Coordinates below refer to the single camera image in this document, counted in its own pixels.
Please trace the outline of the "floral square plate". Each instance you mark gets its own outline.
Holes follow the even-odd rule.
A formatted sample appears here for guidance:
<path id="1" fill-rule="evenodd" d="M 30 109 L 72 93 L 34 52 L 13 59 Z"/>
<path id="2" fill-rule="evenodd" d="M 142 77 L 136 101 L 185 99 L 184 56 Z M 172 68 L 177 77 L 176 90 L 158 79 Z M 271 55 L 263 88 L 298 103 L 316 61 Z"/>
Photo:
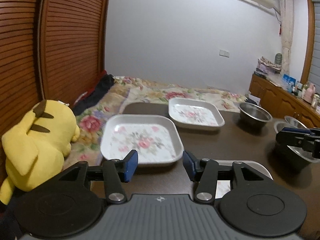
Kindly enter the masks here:
<path id="1" fill-rule="evenodd" d="M 201 100 L 172 98 L 168 103 L 168 113 L 180 128 L 216 131 L 225 125 L 217 107 Z"/>
<path id="2" fill-rule="evenodd" d="M 119 114 L 103 131 L 100 152 L 109 159 L 124 159 L 138 152 L 140 166 L 168 166 L 181 159 L 184 146 L 175 124 L 160 115 Z"/>
<path id="3" fill-rule="evenodd" d="M 232 166 L 232 163 L 235 162 L 235 160 L 216 160 L 216 161 L 219 163 L 220 166 Z M 252 160 L 242 160 L 242 162 L 246 163 L 248 166 L 264 174 L 268 178 L 273 179 L 268 169 L 263 165 L 261 165 L 260 163 Z M 223 174 L 223 172 L 219 172 L 218 179 L 217 179 L 216 194 L 215 194 L 216 199 L 222 198 L 226 193 L 231 191 L 232 179 L 233 179 L 233 175 L 230 175 L 228 172 L 226 174 Z"/>

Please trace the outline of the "dark clothes on bed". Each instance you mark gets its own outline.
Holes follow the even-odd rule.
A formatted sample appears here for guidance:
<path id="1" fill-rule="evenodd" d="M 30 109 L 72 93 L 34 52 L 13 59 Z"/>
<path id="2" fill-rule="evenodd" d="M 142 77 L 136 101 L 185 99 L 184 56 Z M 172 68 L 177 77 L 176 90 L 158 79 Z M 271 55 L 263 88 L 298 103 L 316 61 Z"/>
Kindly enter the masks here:
<path id="1" fill-rule="evenodd" d="M 113 85 L 113 75 L 105 73 L 104 76 L 101 76 L 100 80 L 95 84 L 93 88 L 90 88 L 76 100 L 72 109 L 74 115 L 78 116 L 86 109 L 95 106 Z"/>

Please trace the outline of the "beige tied curtain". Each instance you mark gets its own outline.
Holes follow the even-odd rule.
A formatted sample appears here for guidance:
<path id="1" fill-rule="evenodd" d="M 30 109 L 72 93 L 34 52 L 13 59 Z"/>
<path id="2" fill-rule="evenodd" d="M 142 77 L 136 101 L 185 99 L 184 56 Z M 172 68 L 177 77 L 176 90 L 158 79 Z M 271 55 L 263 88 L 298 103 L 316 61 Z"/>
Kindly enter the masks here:
<path id="1" fill-rule="evenodd" d="M 279 0 L 281 16 L 281 45 L 283 74 L 290 74 L 291 47 L 294 29 L 294 5 L 293 0 Z"/>

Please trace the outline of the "stack of folded cloths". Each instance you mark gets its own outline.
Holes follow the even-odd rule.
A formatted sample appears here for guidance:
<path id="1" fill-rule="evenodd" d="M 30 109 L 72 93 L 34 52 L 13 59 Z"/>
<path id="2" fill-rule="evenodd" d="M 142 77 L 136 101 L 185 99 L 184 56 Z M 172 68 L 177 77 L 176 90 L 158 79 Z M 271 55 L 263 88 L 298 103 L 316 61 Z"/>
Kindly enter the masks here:
<path id="1" fill-rule="evenodd" d="M 278 75 L 281 73 L 281 65 L 274 64 L 263 56 L 258 59 L 258 64 L 256 67 L 256 72 L 263 75 Z"/>

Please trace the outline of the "white wall switch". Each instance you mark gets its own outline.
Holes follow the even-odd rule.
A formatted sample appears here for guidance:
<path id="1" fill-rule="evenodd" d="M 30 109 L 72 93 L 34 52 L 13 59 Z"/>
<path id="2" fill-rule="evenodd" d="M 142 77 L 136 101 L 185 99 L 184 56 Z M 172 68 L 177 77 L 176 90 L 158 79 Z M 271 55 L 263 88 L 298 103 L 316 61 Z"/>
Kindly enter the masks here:
<path id="1" fill-rule="evenodd" d="M 222 56 L 222 57 L 230 57 L 229 52 L 226 51 L 226 50 L 220 50 L 219 51 L 219 55 Z"/>

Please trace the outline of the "grey window blind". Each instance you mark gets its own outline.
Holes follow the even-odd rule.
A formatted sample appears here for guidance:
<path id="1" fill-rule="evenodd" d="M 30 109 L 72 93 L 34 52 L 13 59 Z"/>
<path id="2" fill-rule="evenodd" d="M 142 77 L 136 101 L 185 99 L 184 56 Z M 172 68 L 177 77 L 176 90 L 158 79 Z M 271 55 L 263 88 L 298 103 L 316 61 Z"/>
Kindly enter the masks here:
<path id="1" fill-rule="evenodd" d="M 315 13 L 315 31 L 314 31 L 314 43 L 313 43 L 313 52 L 311 66 L 309 70 L 308 81 L 313 83 L 316 87 L 317 92 L 319 92 L 320 85 L 320 35 L 319 35 L 319 10 L 320 2 L 319 0 L 312 0 L 313 8 Z"/>

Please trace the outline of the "floral bed quilt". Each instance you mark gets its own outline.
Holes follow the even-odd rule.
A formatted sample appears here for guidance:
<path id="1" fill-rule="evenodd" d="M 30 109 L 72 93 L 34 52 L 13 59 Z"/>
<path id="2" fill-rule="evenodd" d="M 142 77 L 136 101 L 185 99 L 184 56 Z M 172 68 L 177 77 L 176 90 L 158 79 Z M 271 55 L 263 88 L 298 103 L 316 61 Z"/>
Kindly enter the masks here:
<path id="1" fill-rule="evenodd" d="M 136 77 L 116 76 L 114 85 L 104 97 L 95 106 L 76 116 L 80 138 L 72 145 L 64 167 L 68 168 L 78 161 L 87 161 L 91 166 L 100 164 L 103 159 L 100 142 L 104 126 L 109 118 L 123 113 L 127 105 L 138 102 L 166 105 L 175 97 L 210 102 L 218 110 L 228 112 L 238 112 L 238 104 L 246 100 L 242 94 L 223 89 L 185 88 Z"/>

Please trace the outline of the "pink thermos jug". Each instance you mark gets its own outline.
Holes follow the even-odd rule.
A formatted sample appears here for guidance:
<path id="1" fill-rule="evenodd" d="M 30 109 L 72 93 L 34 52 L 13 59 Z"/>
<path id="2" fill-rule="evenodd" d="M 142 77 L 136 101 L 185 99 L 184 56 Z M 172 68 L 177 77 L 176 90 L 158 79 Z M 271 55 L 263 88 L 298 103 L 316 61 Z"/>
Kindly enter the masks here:
<path id="1" fill-rule="evenodd" d="M 313 96 L 315 94 L 315 91 L 316 91 L 315 85 L 313 83 L 310 83 L 304 93 L 303 100 L 306 101 L 307 103 L 311 104 L 313 101 Z"/>

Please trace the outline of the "large steel bowl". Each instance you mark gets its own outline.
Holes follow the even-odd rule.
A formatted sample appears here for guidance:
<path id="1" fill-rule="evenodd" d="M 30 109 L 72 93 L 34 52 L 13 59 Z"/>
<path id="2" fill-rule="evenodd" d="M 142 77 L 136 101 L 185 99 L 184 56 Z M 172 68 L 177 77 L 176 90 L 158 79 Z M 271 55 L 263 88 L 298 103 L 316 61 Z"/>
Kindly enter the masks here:
<path id="1" fill-rule="evenodd" d="M 276 143 L 310 163 L 319 163 L 319 128 L 297 128 L 284 121 L 274 124 Z"/>

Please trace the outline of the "small shallow steel bowl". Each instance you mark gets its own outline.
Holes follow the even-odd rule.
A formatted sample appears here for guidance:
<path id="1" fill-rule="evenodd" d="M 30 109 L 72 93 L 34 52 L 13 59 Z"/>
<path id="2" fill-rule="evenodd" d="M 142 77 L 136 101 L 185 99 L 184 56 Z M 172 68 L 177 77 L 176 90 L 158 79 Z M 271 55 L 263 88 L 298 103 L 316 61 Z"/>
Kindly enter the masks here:
<path id="1" fill-rule="evenodd" d="M 297 120 L 297 119 L 294 118 L 294 117 L 291 117 L 291 116 L 286 115 L 286 116 L 284 117 L 284 120 L 285 120 L 288 124 L 294 126 L 295 128 L 298 128 L 298 129 L 307 129 L 307 127 L 306 127 L 303 123 L 301 123 L 299 120 Z"/>

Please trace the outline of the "blue tissue package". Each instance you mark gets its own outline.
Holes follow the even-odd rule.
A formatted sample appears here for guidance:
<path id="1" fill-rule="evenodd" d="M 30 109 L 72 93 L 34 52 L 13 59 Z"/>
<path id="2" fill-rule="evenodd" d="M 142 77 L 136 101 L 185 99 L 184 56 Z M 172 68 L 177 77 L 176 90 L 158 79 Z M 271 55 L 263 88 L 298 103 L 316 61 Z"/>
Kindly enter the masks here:
<path id="1" fill-rule="evenodd" d="M 287 74 L 284 74 L 282 78 L 282 82 L 283 82 L 283 89 L 289 93 L 292 93 L 293 88 L 295 87 L 295 84 L 296 84 L 296 79 Z"/>

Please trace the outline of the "medium deep steel bowl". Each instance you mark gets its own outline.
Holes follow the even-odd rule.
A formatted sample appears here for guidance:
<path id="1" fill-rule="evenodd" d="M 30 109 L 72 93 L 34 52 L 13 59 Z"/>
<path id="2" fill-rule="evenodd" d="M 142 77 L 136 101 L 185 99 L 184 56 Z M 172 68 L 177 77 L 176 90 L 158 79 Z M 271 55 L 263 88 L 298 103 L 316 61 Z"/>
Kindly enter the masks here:
<path id="1" fill-rule="evenodd" d="M 253 103 L 242 102 L 239 104 L 240 119 L 255 128 L 263 128 L 273 120 L 268 111 Z"/>

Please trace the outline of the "yellow Pikachu plush toy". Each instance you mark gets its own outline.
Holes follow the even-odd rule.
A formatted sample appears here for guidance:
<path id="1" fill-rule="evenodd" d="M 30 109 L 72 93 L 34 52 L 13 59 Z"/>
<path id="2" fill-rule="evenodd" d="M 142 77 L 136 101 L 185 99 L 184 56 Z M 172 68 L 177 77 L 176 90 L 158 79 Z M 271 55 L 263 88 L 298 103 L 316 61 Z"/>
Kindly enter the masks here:
<path id="1" fill-rule="evenodd" d="M 69 106 L 43 100 L 2 135 L 7 177 L 1 202 L 8 205 L 15 189 L 28 192 L 62 171 L 80 128 Z"/>

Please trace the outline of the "brown louvered wardrobe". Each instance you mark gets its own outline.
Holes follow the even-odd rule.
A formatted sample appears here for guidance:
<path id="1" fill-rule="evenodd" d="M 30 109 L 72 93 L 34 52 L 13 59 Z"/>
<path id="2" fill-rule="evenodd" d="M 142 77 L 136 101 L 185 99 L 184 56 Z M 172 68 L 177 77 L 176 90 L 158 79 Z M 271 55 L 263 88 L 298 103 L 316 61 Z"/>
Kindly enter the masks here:
<path id="1" fill-rule="evenodd" d="M 1 0 L 1 132 L 43 99 L 74 105 L 104 70 L 108 0 Z"/>

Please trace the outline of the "wooden sideboard cabinet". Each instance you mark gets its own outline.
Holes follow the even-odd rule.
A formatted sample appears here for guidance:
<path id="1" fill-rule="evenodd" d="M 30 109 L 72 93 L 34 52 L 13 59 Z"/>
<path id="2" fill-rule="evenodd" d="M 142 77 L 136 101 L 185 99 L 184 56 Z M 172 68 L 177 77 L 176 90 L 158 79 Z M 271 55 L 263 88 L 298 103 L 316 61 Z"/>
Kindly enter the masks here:
<path id="1" fill-rule="evenodd" d="M 267 79 L 252 75 L 249 91 L 260 99 L 260 105 L 274 118 L 283 119 L 291 116 L 306 127 L 319 127 L 319 114 L 304 100 L 275 86 Z"/>

